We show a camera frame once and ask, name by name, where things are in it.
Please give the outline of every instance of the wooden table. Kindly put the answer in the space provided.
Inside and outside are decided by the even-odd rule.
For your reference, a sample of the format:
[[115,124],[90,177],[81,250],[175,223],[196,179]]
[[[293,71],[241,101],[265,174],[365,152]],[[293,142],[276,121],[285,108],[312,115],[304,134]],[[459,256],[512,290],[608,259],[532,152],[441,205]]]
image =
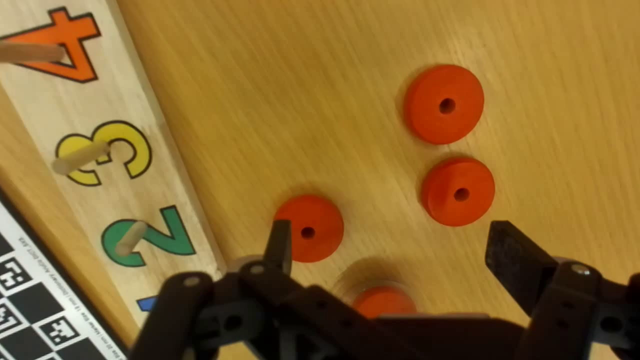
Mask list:
[[[336,290],[347,266],[394,263],[425,313],[526,316],[485,269],[490,219],[625,282],[640,266],[640,4],[620,0],[127,0],[120,1],[205,217],[227,261],[263,247],[274,209],[331,197],[339,250],[293,277]],[[398,106],[431,64],[470,68],[477,128],[449,146],[416,140]],[[129,344],[114,298],[46,164],[0,95],[0,184]],[[425,216],[418,184],[467,154],[496,177],[465,228]]]

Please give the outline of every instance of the wooden surface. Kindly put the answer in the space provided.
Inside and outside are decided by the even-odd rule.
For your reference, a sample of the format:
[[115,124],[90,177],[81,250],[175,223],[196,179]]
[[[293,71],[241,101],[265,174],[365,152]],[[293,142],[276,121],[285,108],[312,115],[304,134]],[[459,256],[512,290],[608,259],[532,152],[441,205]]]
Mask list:
[[[51,168],[50,177],[84,229],[81,240],[99,258],[96,263],[115,284],[127,316],[141,325],[145,312],[137,299],[156,296],[168,275],[205,269],[220,277],[221,267],[166,120],[111,4],[1,4],[1,42],[61,42],[69,64],[1,66],[0,84]],[[129,236],[134,221],[145,223],[136,238]]]
[[[481,263],[487,221],[512,219],[548,251],[623,282],[640,266],[640,4],[620,0],[120,1],[225,259],[261,251],[276,205],[322,192],[342,247],[301,282],[336,290],[357,259],[396,263],[425,313],[526,318]],[[477,128],[452,146],[411,137],[408,80],[453,61],[485,89]],[[29,135],[1,100],[1,185],[132,339],[115,284],[81,240]],[[470,154],[496,177],[465,228],[416,200],[425,169]]]

